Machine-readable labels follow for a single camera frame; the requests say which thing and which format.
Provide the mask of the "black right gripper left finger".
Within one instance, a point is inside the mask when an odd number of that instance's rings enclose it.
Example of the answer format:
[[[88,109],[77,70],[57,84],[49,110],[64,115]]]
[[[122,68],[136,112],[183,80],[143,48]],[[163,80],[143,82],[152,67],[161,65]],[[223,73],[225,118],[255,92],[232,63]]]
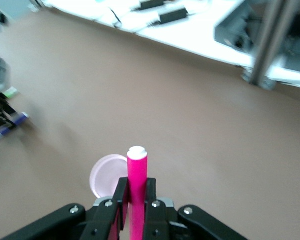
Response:
[[[128,179],[121,177],[114,195],[97,199],[91,209],[68,204],[3,239],[118,240],[127,216],[128,191]]]

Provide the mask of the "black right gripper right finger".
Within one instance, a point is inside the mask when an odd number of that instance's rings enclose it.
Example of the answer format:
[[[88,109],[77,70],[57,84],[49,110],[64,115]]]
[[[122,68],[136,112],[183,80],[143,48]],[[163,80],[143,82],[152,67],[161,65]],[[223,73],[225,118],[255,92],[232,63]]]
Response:
[[[170,198],[157,197],[156,179],[148,178],[143,239],[244,240],[245,237],[196,205],[176,210]]]

